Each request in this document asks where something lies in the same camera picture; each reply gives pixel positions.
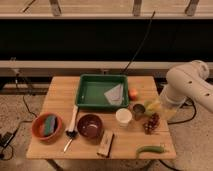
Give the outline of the translucent covered gripper body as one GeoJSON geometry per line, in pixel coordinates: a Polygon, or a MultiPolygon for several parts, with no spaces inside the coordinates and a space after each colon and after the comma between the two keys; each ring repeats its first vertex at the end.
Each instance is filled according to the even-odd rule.
{"type": "Polygon", "coordinates": [[[165,120],[169,121],[185,102],[185,96],[172,87],[164,87],[160,93],[160,102],[162,105],[160,114],[165,120]]]}

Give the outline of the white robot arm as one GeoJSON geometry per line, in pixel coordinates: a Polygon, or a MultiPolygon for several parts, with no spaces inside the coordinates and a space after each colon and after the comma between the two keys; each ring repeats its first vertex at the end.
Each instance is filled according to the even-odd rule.
{"type": "Polygon", "coordinates": [[[167,85],[160,93],[160,116],[170,120],[187,98],[213,113],[213,85],[206,81],[209,73],[208,65],[200,60],[171,68],[166,74],[167,85]]]}

